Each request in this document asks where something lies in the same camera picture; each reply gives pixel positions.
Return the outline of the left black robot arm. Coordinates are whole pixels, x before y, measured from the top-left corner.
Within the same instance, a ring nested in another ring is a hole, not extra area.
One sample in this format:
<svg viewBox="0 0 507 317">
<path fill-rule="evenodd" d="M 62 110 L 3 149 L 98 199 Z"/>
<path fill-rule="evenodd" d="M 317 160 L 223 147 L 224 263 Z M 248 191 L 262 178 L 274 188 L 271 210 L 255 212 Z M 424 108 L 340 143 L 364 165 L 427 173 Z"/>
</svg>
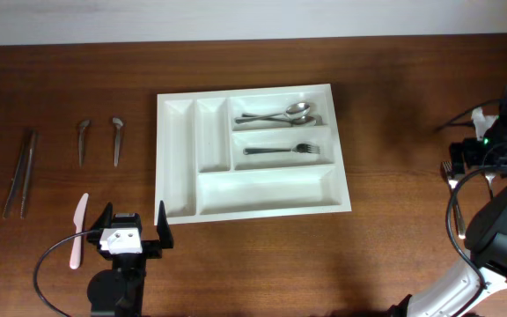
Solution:
<svg viewBox="0 0 507 317">
<path fill-rule="evenodd" d="M 140 316 L 146 262 L 160 259 L 162 251 L 174 247 L 165 205 L 158 206 L 155 240 L 142 239 L 142 221 L 136 213 L 115 214 L 108 203 L 90 228 L 87 241 L 112 263 L 97 273 L 87 287 L 92 316 Z"/>
</svg>

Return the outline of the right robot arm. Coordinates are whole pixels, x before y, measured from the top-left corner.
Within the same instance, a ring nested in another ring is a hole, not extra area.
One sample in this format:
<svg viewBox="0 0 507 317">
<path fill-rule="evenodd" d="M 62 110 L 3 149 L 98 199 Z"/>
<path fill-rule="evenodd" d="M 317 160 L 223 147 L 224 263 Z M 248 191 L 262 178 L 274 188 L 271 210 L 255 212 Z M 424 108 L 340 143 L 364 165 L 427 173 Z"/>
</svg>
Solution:
<svg viewBox="0 0 507 317">
<path fill-rule="evenodd" d="M 469 316 L 490 295 L 507 289 L 507 185 L 491 193 L 489 201 L 468 225 L 462 221 L 458 195 L 477 175 L 492 181 L 507 177 L 507 84 L 497 99 L 498 113 L 486 116 L 481 106 L 469 108 L 474 138 L 450 146 L 454 182 L 445 213 L 448 238 L 458 261 L 429 289 L 407 295 L 391 306 L 388 316 Z"/>
</svg>

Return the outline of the steel spoon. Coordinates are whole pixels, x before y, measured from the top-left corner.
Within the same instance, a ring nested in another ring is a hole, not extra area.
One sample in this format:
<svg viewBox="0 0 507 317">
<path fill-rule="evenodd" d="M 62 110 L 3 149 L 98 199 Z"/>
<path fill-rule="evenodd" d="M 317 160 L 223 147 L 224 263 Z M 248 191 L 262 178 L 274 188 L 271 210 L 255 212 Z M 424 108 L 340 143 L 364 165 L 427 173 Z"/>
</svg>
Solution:
<svg viewBox="0 0 507 317">
<path fill-rule="evenodd" d="M 238 118 L 235 118 L 234 121 L 237 124 L 242 124 L 242 123 L 247 123 L 247 122 L 254 122 L 254 121 L 258 121 L 258 120 L 273 118 L 273 117 L 277 117 L 277 116 L 284 116 L 288 120 L 296 120 L 296 119 L 299 119 L 299 118 L 309 114 L 310 109 L 311 109 L 311 106 L 309 103 L 298 102 L 298 103 L 295 103 L 291 106 L 288 106 L 281 113 L 256 115 L 253 117 L 238 117 Z"/>
<path fill-rule="evenodd" d="M 235 118 L 234 121 L 240 123 L 242 119 L 256 119 L 257 117 L 259 117 L 261 121 L 288 123 L 291 126 L 316 126 L 318 123 L 317 119 L 310 115 L 305 115 L 298 119 L 283 119 L 277 118 L 275 115 L 266 117 L 249 113 L 243 113 L 240 117 Z"/>
</svg>

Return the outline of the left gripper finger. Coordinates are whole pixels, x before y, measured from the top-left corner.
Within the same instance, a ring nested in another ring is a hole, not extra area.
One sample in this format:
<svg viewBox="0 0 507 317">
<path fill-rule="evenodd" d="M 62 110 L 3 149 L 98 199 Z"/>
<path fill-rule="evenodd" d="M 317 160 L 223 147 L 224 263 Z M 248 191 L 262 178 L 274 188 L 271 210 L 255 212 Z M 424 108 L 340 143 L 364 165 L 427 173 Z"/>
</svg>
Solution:
<svg viewBox="0 0 507 317">
<path fill-rule="evenodd" d="M 101 231 L 111 227 L 113 218 L 113 205 L 108 203 L 104 210 L 101 212 L 99 217 L 92 224 L 90 230 L 91 231 Z"/>
<path fill-rule="evenodd" d="M 160 201 L 158 206 L 158 219 L 156 223 L 156 229 L 160 245 L 162 247 L 173 247 L 174 239 L 170 226 L 167 222 L 167 217 L 165 213 L 165 204 L 163 200 Z"/>
</svg>

